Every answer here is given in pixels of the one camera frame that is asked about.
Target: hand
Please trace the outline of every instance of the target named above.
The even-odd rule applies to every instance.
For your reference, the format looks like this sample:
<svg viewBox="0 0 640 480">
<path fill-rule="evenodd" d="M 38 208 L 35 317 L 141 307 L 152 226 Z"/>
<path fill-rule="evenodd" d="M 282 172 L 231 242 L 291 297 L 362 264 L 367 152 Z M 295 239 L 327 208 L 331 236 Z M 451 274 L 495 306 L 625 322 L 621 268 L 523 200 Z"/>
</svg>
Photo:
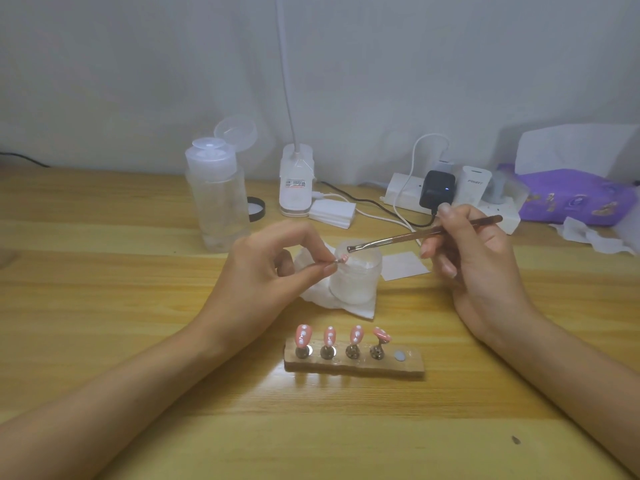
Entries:
<svg viewBox="0 0 640 480">
<path fill-rule="evenodd" d="M 301 244 L 315 264 L 295 273 L 288 250 Z M 285 306 L 333 274 L 335 257 L 308 222 L 282 221 L 238 239 L 193 325 L 233 355 L 264 332 Z"/>
<path fill-rule="evenodd" d="M 470 205 L 438 208 L 440 224 L 449 235 L 424 240 L 422 258 L 432 258 L 433 268 L 451 288 L 462 322 L 476 338 L 491 341 L 510 322 L 534 310 L 524 290 L 513 248 L 497 225 L 475 230 L 469 219 L 486 217 Z"/>
</svg>

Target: wooden table surface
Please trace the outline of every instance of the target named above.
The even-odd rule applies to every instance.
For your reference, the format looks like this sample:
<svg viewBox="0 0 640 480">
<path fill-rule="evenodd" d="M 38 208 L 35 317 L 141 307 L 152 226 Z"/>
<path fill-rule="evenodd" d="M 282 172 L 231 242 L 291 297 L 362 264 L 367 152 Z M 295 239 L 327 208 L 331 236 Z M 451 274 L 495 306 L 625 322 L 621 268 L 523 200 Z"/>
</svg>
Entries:
<svg viewBox="0 0 640 480">
<path fill-rule="evenodd" d="M 284 219 L 276 183 L 247 188 L 268 207 L 254 229 Z M 402 231 L 363 216 L 349 230 L 314 224 L 334 246 Z M 513 243 L 549 318 L 640 369 L 640 259 L 597 254 L 540 224 L 521 225 Z M 0 419 L 179 330 L 224 262 L 206 254 L 183 177 L 62 169 L 0 168 L 0 249 Z M 405 250 L 417 247 L 384 249 Z M 373 327 L 296 300 L 101 478 L 628 477 L 469 335 L 434 274 L 381 280 L 374 320 L 394 341 L 420 348 L 423 381 L 288 373 L 283 343 L 301 322 L 332 324 L 339 337 L 357 323 L 366 333 Z"/>
</svg>

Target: label sticker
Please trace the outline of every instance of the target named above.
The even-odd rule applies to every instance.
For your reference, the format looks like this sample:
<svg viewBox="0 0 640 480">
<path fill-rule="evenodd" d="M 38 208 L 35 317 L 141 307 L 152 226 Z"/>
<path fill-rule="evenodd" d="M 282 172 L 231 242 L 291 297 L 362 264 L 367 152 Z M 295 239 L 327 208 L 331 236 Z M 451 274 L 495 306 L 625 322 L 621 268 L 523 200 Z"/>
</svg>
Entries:
<svg viewBox="0 0 640 480">
<path fill-rule="evenodd" d="M 287 179 L 287 181 L 284 184 L 285 187 L 296 187 L 299 189 L 303 189 L 307 186 L 306 181 L 304 180 L 292 180 L 292 179 Z"/>
</svg>

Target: power adapter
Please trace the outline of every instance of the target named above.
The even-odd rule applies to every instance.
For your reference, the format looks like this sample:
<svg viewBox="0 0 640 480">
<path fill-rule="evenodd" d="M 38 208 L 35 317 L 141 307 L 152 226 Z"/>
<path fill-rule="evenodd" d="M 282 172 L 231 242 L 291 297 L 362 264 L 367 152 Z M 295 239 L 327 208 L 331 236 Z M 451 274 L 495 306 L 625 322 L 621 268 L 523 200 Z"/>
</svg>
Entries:
<svg viewBox="0 0 640 480">
<path fill-rule="evenodd" d="M 441 203 L 452 203 L 456 194 L 456 177 L 444 171 L 431 170 L 424 177 L 420 206 L 435 215 Z"/>
</svg>

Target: purple tissue box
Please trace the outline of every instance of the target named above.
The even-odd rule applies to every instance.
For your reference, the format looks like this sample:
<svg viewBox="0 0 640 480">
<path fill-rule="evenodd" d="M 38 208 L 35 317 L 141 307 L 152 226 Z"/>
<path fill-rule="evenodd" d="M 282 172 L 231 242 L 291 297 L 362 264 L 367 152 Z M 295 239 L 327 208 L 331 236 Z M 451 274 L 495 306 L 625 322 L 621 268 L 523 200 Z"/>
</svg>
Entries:
<svg viewBox="0 0 640 480">
<path fill-rule="evenodd" d="M 513 172 L 513 166 L 501 166 Z M 580 170 L 551 170 L 517 175 L 531 190 L 520 209 L 524 221 L 564 222 L 573 217 L 587 225 L 612 226 L 636 204 L 635 189 Z"/>
</svg>

